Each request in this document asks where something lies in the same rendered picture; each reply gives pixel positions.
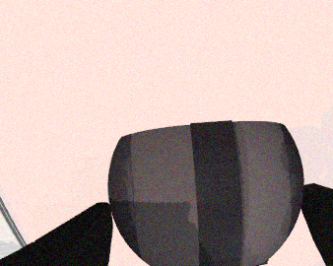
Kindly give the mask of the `dark grey switch controller unit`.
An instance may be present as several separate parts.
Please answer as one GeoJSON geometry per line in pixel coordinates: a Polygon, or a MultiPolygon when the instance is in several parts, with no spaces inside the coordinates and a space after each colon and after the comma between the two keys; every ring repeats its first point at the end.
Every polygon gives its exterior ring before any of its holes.
{"type": "Polygon", "coordinates": [[[265,266],[300,218],[303,176],[281,122],[190,122],[120,137],[107,197],[148,266],[265,266]]]}

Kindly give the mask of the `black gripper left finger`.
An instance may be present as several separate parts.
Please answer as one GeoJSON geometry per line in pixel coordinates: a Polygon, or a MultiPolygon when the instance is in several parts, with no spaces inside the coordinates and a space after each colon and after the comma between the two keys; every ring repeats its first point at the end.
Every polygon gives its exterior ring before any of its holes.
{"type": "Polygon", "coordinates": [[[99,201],[67,223],[0,259],[0,266],[108,266],[110,204],[99,201]]]}

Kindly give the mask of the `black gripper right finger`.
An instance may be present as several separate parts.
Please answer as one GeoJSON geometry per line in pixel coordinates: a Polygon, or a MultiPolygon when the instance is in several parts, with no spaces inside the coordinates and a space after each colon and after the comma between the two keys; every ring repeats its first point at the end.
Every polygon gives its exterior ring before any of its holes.
{"type": "Polygon", "coordinates": [[[306,184],[301,212],[325,266],[333,266],[333,189],[306,184]]]}

